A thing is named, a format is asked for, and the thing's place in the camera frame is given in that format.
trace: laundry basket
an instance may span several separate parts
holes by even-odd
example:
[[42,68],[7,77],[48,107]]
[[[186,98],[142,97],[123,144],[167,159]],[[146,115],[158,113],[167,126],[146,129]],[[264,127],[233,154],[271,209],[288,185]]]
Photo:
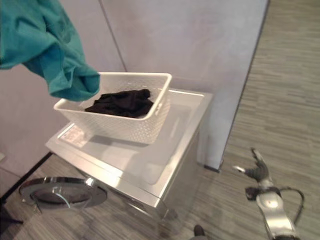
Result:
[[[120,140],[152,144],[170,109],[168,97],[172,76],[168,73],[100,72],[100,91],[80,104],[61,99],[54,105],[71,122],[85,133]],[[148,114],[142,118],[131,118],[86,112],[102,94],[130,90],[150,90],[153,102]]]

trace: teal shirt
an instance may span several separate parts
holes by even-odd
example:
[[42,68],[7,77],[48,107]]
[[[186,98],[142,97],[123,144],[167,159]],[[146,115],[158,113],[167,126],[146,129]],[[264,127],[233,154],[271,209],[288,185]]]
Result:
[[0,11],[0,69],[23,64],[58,98],[83,101],[99,91],[100,76],[86,64],[78,33],[57,0],[1,0]]

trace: white washing machine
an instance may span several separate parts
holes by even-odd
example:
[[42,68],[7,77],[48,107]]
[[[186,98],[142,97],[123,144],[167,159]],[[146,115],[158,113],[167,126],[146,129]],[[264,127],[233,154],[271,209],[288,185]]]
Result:
[[206,158],[212,95],[172,89],[169,97],[170,111],[150,145],[92,136],[69,123],[46,146],[84,179],[34,179],[21,186],[23,199],[43,212],[92,207],[112,195],[134,214],[183,223]]

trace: floor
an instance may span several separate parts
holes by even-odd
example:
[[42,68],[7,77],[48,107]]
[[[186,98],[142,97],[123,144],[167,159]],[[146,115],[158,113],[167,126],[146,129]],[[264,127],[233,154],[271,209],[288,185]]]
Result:
[[[221,173],[205,170],[203,181],[179,233],[164,237],[149,223],[139,223],[124,206],[102,204],[81,215],[44,218],[25,206],[17,192],[7,210],[23,226],[11,225],[1,240],[187,240],[201,224],[212,240],[265,240],[263,221],[254,202],[244,195],[250,179],[232,165],[250,167],[250,147],[259,149],[278,186],[301,189],[305,209],[297,229],[301,239],[320,236],[320,1],[273,0],[250,75],[224,154]],[[54,156],[31,178],[79,173]],[[299,203],[284,193],[293,217]]]

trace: black cloth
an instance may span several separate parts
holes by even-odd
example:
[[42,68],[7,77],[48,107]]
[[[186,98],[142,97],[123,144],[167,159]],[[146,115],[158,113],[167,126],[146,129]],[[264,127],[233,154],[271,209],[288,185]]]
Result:
[[102,94],[86,112],[138,118],[146,115],[154,104],[148,89]]

